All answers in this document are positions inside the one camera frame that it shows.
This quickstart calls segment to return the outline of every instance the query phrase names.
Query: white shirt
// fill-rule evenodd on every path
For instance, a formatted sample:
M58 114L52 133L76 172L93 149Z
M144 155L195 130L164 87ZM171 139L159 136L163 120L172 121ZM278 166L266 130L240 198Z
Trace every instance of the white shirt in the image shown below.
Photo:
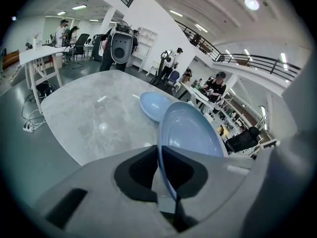
M178 52L174 52L174 53L172 53L172 57L174 57L174 64L176 64L177 63L177 59L178 59L178 57L179 57L179 53Z
M70 43L76 43L77 31L71 33Z
M58 26L55 30L56 47L61 48L63 42L63 29Z

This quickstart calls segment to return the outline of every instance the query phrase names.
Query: blue plate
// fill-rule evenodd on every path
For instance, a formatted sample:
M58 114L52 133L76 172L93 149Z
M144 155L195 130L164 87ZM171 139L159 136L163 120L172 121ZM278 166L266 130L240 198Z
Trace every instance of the blue plate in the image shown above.
M158 163L165 186L174 200L176 200L176 192L165 174L162 146L175 146L201 154L223 157L220 140L202 113L185 102L171 104L159 124Z
M143 112L154 121L160 122L171 104L171 100L162 94L146 92L140 96Z

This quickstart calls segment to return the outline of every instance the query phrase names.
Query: marble tabletop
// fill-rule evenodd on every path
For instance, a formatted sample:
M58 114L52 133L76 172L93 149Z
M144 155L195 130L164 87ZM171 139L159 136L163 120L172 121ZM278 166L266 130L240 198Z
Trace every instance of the marble tabletop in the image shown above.
M79 164L157 144L159 124L140 107L144 92L171 95L119 70L74 80L45 98L45 119L62 147Z

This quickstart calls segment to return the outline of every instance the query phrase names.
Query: table leg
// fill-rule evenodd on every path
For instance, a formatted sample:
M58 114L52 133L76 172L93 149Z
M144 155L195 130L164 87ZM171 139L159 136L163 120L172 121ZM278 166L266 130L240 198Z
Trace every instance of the table leg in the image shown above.
M149 76L151 70L152 70L152 66L151 66L151 68L149 69L149 71L148 71L148 73L146 74L146 76Z
M56 77L57 77L57 80L58 80L58 83L59 83L59 87L62 87L63 83L61 82L59 70L58 70L57 63L56 63L56 55L55 54L53 55L53 66L54 66L54 69L55 69L55 72L56 72Z
M204 104L201 102L201 104L199 105L199 109L201 110L203 108Z
M36 104L38 105L38 109L39 109L40 113L42 113L41 103L40 103L40 99L38 96L38 91L36 90L36 84L35 84L35 79L34 79L34 66L36 66L36 61L29 62L28 64L29 64L30 78L31 78L34 98L35 98Z
M179 96L179 100L181 99L181 98L183 98L183 96L187 93L188 91L187 90L185 90L185 92L183 92L180 96Z
M41 64L42 64L42 66L43 66L43 72L44 72L44 74L47 76L46 69L45 69L45 64L44 64L44 59L43 59L43 58L41 58Z
M24 71L25 71L25 79L26 79L26 85L28 87L28 90L30 90L30 82L29 82L29 76L28 76L28 66L29 63L24 64Z

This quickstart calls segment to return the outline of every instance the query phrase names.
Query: office chair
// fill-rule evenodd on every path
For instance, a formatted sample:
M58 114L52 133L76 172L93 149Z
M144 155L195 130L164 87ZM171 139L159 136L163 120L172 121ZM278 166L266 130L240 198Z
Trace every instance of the office chair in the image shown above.
M240 152L256 146L259 143L257 136L259 136L260 133L261 132L256 127L250 127L239 135L228 139L225 143L228 154L231 154L231 152Z
M169 77L165 77L163 79L163 91L172 95L172 90L176 89L178 86L176 86L176 81L179 79L179 72L177 70L174 70Z
M82 63L78 62L77 61L77 56L78 55L82 55L83 57L83 54L84 54L84 44L86 42L86 40L88 39L89 37L89 34L81 34L77 40L77 42L75 43L75 45L73 46L73 49L71 51L68 51L68 52L64 52L63 54L65 55L65 57L67 56L71 56L72 59L71 59L71 62L66 62L66 59L65 59L65 64L71 64L71 63L78 63L79 65L74 67L73 66L73 69L74 68L78 68L80 66L83 66Z

